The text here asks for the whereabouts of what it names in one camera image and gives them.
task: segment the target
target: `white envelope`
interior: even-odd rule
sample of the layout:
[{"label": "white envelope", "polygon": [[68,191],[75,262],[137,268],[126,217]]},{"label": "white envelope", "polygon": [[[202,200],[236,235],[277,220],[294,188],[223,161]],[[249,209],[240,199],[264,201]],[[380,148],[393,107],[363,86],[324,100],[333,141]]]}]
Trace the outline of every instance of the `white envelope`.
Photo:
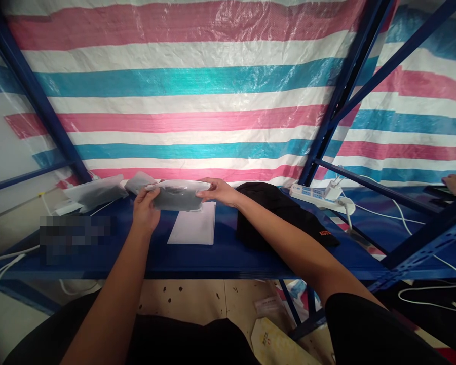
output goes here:
[{"label": "white envelope", "polygon": [[214,242],[216,202],[203,203],[200,212],[179,212],[167,244],[202,244]]}]

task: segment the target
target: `hand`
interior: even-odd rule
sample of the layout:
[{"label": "hand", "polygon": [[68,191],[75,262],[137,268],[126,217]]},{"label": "hand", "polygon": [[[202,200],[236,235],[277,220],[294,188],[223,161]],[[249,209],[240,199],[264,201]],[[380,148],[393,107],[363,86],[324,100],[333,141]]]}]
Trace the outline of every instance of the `hand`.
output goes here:
[{"label": "hand", "polygon": [[149,233],[154,231],[159,223],[161,211],[155,209],[153,200],[160,191],[159,188],[150,192],[145,188],[140,189],[133,203],[133,226],[146,229]]},{"label": "hand", "polygon": [[197,197],[203,198],[203,202],[209,199],[216,199],[231,207],[237,207],[239,200],[244,196],[221,179],[206,177],[200,181],[211,184],[209,190],[196,193]]}]

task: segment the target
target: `tiled floor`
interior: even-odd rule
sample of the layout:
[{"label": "tiled floor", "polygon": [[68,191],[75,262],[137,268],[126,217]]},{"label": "tiled floor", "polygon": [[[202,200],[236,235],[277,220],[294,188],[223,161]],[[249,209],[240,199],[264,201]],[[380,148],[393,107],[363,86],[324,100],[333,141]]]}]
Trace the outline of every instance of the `tiled floor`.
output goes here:
[{"label": "tiled floor", "polygon": [[[271,282],[256,280],[145,280],[139,314],[156,314],[197,324],[228,318],[236,324],[250,343],[257,319],[254,302],[276,295]],[[284,312],[267,317],[284,332],[290,329]],[[47,318],[0,293],[0,363],[15,345]],[[306,336],[301,346],[323,364],[332,364],[329,332],[316,331]]]}]

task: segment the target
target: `plastic bag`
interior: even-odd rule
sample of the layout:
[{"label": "plastic bag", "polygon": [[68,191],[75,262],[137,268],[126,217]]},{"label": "plastic bag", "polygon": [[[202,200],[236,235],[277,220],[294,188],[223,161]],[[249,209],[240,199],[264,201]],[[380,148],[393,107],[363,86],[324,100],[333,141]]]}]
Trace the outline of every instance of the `plastic bag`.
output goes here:
[{"label": "plastic bag", "polygon": [[127,181],[125,189],[135,195],[138,195],[140,189],[149,184],[157,184],[157,181],[145,172],[139,171],[133,178]]},{"label": "plastic bag", "polygon": [[146,187],[147,190],[160,188],[161,192],[154,199],[154,205],[161,210],[199,211],[203,207],[203,198],[196,193],[208,190],[211,184],[202,181],[168,180]]},{"label": "plastic bag", "polygon": [[122,180],[123,175],[107,177],[65,189],[64,193],[69,199],[84,205],[80,210],[80,213],[84,213],[100,204],[128,196],[127,191],[120,185]]}]

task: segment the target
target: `white power strip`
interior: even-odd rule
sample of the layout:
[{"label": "white power strip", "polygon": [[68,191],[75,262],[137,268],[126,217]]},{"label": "white power strip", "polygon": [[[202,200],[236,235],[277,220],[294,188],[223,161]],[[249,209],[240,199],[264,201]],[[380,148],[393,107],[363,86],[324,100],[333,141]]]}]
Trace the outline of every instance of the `white power strip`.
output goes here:
[{"label": "white power strip", "polygon": [[338,213],[346,214],[346,209],[348,209],[348,214],[351,215],[356,209],[355,203],[349,198],[339,197],[334,201],[325,199],[323,197],[324,190],[308,188],[304,185],[293,184],[290,187],[289,195],[293,198],[312,203],[320,209],[330,209]]}]

